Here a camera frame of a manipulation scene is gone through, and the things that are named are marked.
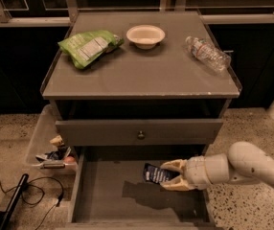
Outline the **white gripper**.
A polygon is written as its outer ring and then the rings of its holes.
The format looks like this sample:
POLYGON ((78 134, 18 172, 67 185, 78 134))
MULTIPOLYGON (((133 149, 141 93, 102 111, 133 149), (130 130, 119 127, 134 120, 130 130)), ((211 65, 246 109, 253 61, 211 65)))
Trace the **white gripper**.
POLYGON ((211 185, 205 170, 205 157, 195 156, 187 161, 175 159, 163 163, 161 169, 183 173, 174 179, 161 182, 160 185, 167 191, 187 192, 190 190, 204 190, 211 185))

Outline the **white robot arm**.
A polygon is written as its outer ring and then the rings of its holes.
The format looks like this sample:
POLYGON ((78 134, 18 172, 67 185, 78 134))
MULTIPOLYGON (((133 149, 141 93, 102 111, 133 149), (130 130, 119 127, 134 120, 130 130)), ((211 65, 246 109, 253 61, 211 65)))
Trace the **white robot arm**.
POLYGON ((249 185, 258 182, 274 189, 274 159, 245 141, 232 144, 226 153, 175 159, 163 163, 160 168, 178 173, 172 180, 160 182, 168 191, 186 192, 221 183, 249 185))

